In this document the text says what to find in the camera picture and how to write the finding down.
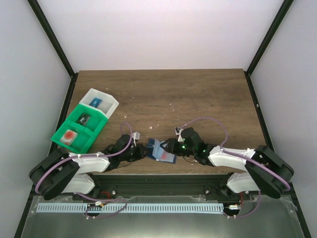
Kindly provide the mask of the red circle card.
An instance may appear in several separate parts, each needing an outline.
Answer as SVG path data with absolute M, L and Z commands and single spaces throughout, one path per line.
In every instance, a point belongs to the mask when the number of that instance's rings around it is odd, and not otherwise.
M 159 161 L 172 163 L 174 161 L 174 155 L 163 151 L 163 153 L 158 158 Z

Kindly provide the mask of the blue card holder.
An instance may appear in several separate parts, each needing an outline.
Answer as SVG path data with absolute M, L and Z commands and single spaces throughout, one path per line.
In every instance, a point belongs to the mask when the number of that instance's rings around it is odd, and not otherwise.
M 164 141 L 159 141 L 158 139 L 149 138 L 147 143 L 147 148 L 149 150 L 149 153 L 147 157 L 157 162 L 163 162 L 158 160 L 159 156 L 163 153 L 163 151 L 165 151 L 163 148 L 161 148 L 161 144 L 163 142 Z M 171 164 L 175 164 L 175 163 L 176 163 L 176 155 L 174 155 L 174 161 Z

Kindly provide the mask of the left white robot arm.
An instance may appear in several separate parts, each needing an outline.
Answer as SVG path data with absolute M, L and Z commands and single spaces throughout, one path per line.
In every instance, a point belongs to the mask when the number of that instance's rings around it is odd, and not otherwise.
M 148 155 L 148 148 L 138 143 L 138 133 L 123 134 L 115 144 L 92 154 L 69 153 L 57 148 L 37 164 L 29 173 L 35 192 L 45 200 L 62 193 L 94 194 L 98 188 L 92 173 L 108 172 L 121 162 L 133 163 Z

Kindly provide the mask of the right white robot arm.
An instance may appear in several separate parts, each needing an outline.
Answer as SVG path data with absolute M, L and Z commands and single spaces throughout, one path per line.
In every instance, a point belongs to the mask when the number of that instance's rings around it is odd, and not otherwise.
M 177 127 L 175 133 L 177 138 L 160 143 L 167 153 L 193 156 L 203 166 L 241 170 L 240 174 L 231 174 L 225 182 L 225 188 L 231 193 L 260 191 L 271 198 L 280 198 L 282 193 L 290 190 L 293 168 L 265 145 L 256 149 L 229 149 L 205 143 L 191 127 Z

